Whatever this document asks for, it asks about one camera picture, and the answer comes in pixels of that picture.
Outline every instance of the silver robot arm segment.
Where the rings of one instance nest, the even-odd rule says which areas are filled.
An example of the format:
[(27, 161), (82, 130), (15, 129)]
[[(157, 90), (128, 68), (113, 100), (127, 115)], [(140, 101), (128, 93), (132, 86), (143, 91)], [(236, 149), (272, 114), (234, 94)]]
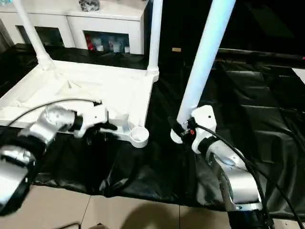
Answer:
[[(216, 119), (211, 106), (195, 109), (191, 117), (198, 125), (215, 131)], [(198, 127), (195, 132), (192, 150), (205, 155), (206, 162), (217, 176), (226, 211), (261, 210), (257, 184), (242, 159), (209, 132)]]
[(82, 115), (60, 106), (47, 107), (37, 121), (21, 130), (0, 148), (0, 215), (16, 211), (36, 176), (34, 171), (59, 131), (82, 137), (95, 124), (108, 121), (107, 109), (100, 104)]

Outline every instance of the white pole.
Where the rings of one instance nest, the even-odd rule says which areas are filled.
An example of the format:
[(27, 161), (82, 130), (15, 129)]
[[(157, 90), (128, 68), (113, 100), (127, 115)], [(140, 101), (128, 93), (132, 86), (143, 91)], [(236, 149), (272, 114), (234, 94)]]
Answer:
[(163, 0), (153, 0), (151, 44), (149, 48), (149, 63), (147, 67), (147, 70), (150, 72), (159, 71), (158, 58), (162, 19), (162, 5)]
[[(191, 117), (191, 112), (198, 106), (234, 5), (235, 0), (213, 0), (212, 2), (177, 117), (178, 123), (184, 129), (186, 129), (184, 122)], [(171, 137), (173, 141), (181, 143), (173, 130)]]
[(52, 61), (51, 57), (49, 56), (49, 54), (44, 49), (42, 42), (38, 36), (38, 33), (35, 30), (35, 27), (32, 25), (21, 0), (13, 0), (12, 2), (17, 10), (17, 13), (19, 14), (19, 16), (22, 20), (24, 29), (36, 52), (38, 63), (42, 65), (43, 69), (48, 69), (50, 67), (54, 67), (53, 61)]

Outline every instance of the robotic arm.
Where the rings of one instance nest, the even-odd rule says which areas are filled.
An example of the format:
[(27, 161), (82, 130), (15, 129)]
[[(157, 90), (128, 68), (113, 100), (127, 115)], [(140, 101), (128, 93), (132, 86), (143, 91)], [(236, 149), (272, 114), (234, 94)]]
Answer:
[(37, 174), (42, 156), (59, 131), (82, 137), (96, 124), (116, 130), (109, 124), (104, 105), (93, 106), (85, 114), (60, 106), (47, 107), (38, 120), (21, 130), (17, 137), (0, 148), (0, 215), (16, 211), (25, 199)]
[(215, 132), (216, 120), (212, 107), (205, 105), (193, 110), (187, 130), (177, 123), (172, 123), (172, 127), (183, 142), (192, 146), (195, 153), (204, 156), (217, 176), (231, 228), (269, 228), (273, 222), (266, 219), (255, 179), (241, 158), (223, 141), (203, 129), (193, 128), (196, 125), (190, 123)]

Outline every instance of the black cloth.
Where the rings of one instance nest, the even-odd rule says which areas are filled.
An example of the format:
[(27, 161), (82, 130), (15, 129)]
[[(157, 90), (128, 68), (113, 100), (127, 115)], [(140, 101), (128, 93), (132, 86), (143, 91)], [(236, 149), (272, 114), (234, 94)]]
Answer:
[[(55, 60), (145, 69), (140, 55), (48, 48)], [(35, 54), (17, 45), (0, 56), (0, 94), (5, 94), (37, 64)], [(102, 134), (83, 139), (58, 134), (45, 155), (36, 185), (125, 196), (223, 210), (218, 181), (201, 156), (170, 139), (168, 116), (176, 117), (190, 74), (180, 54), (161, 58), (153, 85), (145, 148)], [(284, 189), (305, 219), (305, 85), (288, 68), (215, 63), (199, 106), (213, 107), (217, 133), (254, 161)], [(11, 128), (1, 142), (17, 133)], [(260, 177), (273, 217), (291, 219), (279, 192)]]

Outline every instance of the beige floor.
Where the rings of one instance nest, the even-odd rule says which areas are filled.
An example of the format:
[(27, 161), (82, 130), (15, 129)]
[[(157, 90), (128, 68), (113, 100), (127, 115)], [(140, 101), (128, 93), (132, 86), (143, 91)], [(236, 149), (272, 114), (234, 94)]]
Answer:
[[(0, 229), (56, 229), (74, 222), (82, 223), (82, 229), (97, 223), (110, 229), (230, 228), (224, 212), (34, 187), (17, 213), (0, 218)], [(298, 228), (297, 223), (289, 220), (275, 220), (275, 226), (277, 229)]]

